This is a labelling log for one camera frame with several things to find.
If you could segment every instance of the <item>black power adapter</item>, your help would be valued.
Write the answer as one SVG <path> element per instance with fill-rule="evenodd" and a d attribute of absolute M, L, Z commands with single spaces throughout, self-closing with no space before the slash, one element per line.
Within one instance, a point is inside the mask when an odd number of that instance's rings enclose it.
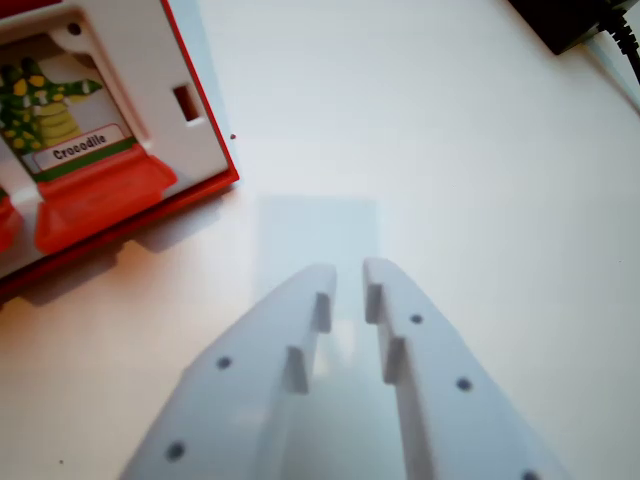
<path fill-rule="evenodd" d="M 551 51 L 559 55 L 599 30 L 608 30 L 601 25 L 604 17 L 615 12 L 620 12 L 621 17 L 638 0 L 509 1 Z"/>

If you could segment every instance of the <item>black cable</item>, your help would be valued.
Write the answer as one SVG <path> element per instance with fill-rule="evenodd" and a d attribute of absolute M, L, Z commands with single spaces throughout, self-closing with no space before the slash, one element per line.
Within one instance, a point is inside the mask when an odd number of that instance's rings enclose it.
<path fill-rule="evenodd" d="M 626 55 L 640 83 L 640 55 L 638 54 L 638 41 L 631 27 L 627 24 L 624 9 L 609 9 L 603 15 L 598 26 L 601 32 L 608 32 L 616 41 L 620 51 Z"/>

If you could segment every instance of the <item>red plastic piece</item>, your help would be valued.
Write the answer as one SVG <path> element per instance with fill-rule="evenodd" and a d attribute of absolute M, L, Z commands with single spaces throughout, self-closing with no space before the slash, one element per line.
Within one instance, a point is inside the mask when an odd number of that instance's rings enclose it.
<path fill-rule="evenodd" d="M 61 2 L 62 0 L 0 0 L 0 19 Z"/>
<path fill-rule="evenodd" d="M 22 216 L 13 208 L 9 197 L 0 200 L 0 252 L 13 245 L 13 237 L 22 227 Z"/>
<path fill-rule="evenodd" d="M 58 252 L 162 201 L 173 171 L 140 145 L 38 184 L 36 246 Z"/>

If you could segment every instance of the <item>white table surface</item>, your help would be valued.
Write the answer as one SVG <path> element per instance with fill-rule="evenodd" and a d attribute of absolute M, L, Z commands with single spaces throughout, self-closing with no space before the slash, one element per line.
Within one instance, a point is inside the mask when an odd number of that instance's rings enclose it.
<path fill-rule="evenodd" d="M 316 260 L 338 266 L 336 326 L 285 477 L 403 478 L 362 318 L 371 254 L 413 276 L 574 478 L 638 478 L 640 121 L 587 49 L 554 57 L 506 0 L 202 15 L 243 179 L 4 305 L 0 478 L 117 476 L 181 370 Z"/>

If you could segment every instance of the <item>crocodile illustration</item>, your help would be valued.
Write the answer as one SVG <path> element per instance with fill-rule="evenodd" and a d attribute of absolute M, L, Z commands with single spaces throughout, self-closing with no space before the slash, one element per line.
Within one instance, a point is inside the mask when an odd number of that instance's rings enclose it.
<path fill-rule="evenodd" d="M 20 155 L 52 147 L 82 134 L 68 105 L 83 101 L 102 85 L 85 79 L 54 83 L 30 57 L 21 69 L 0 67 L 0 132 Z"/>

